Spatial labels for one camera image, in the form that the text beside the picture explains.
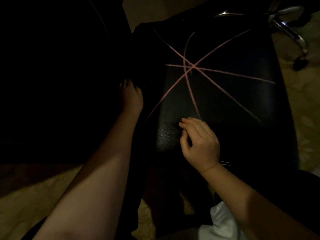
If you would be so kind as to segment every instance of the pink asterisk drawing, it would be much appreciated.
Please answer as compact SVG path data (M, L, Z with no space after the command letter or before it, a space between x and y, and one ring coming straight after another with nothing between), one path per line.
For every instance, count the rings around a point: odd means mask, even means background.
M208 54L206 54L205 56L203 56L200 60L198 60L195 64L192 64L190 61L188 61L186 59L186 50L187 50L187 45L190 41L190 38L194 35L194 32L190 35L190 37L188 38L187 42L186 42L186 46L185 46L185 49L184 49L184 52L183 52L183 56L178 52L176 51L173 47L171 47L166 41L164 41L159 35L158 33L154 30L154 32L158 35L158 37L167 45L170 47L170 49L172 49L175 53L178 54L178 56L180 56L182 59L183 59L183 65L175 65L175 64L166 64L166 66L169 66L169 67L181 67L183 68L184 70L184 74L178 78L178 80L168 89L168 91L163 95L163 97L160 99L160 101L157 103L157 105L154 107L154 109L151 111L150 115L147 117L147 119L152 115L152 113L154 112L154 110L158 107L158 105L162 102L162 100L164 100L164 98L168 95L168 93L174 88L175 85L178 84L178 82L180 82L182 80L182 78L186 78L186 83L187 83L187 86L188 86L188 89L189 89L189 93L190 93L190 96L191 96L191 99L192 99L192 102L193 102L193 105L195 107L195 110L197 112L197 115L198 115L198 118L201 119L201 116L200 116L200 113L199 113L199 110L198 110L198 106L196 104L196 101L195 101L195 98L193 96L193 93L192 93L192 89L191 89L191 86L190 86L190 82L189 82L189 79L188 79L188 73L192 70L192 69L196 69L197 71L199 71L205 78L207 78L211 83L213 83L217 88L219 88L224 94L226 94L229 98L231 98L236 104L238 104L242 109L244 109L246 112L248 112L252 117L254 117L256 120L258 120L259 122L260 119L255 116L251 111L249 111L245 106L243 106L239 101L237 101L233 96L231 96L225 89L223 89L221 86L219 86L214 80L212 80L209 76L207 76L203 71L211 71L211 72L218 72L218 73L224 73L224 74L229 74L229 75L233 75L233 76L238 76L238 77L244 77L244 78L249 78L249 79L255 79L255 80L260 80L260 81L263 81L263 82L267 82L267 83L272 83L272 84L275 84L275 82L273 81L269 81L269 80L265 80L265 79L262 79L262 78L258 78L258 77L252 77L252 76L246 76L246 75L241 75L241 74L236 74L236 73L232 73L232 72L225 72L225 71L220 71L220 70L213 70L213 69L208 69L208 68L202 68L202 67L198 67L197 65L203 61L205 58L207 58L210 54L212 54L215 50L219 49L220 47L222 47L223 45L225 45L226 43L228 43L229 41L235 39L236 37L239 37L245 33L247 33L249 30L245 31L245 32L242 32L236 36L234 36L233 38L223 42L222 44L220 44L218 47L214 48L212 51L210 51Z

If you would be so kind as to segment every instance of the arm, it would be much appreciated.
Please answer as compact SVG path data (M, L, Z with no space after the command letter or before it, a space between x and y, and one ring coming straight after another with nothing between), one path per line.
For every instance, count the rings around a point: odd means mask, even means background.
M113 239L128 176L142 92L120 84L123 111L82 167L34 239Z
M319 239L219 163L219 141L203 121L182 119L184 157L219 194L247 237L258 239ZM188 135L192 140L189 146Z

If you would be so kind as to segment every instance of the metal caster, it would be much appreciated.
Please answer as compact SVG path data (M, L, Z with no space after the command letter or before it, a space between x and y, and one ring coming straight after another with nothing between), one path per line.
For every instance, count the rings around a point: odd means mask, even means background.
M295 71L300 71L303 68L305 68L308 64L309 64L309 61L307 59L301 59L301 57L299 56L294 60L293 69Z

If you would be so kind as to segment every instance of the white fabric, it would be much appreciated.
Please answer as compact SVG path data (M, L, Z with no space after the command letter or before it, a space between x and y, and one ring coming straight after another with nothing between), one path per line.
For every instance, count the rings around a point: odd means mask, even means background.
M199 240L248 240L224 202L210 209L213 226L202 225Z

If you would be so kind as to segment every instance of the floor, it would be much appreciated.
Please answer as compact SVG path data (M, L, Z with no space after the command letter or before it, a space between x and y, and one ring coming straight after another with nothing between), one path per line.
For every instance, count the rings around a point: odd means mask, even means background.
M166 19L206 0L124 0L131 30L141 22ZM320 176L320 13L298 31L308 40L310 64L292 69L299 55L297 46L281 33L272 35L297 131L300 168ZM18 240L47 216L82 165L20 164L0 166L0 239ZM184 199L184 213L193 208ZM139 227L133 235L155 239L150 208L141 201Z

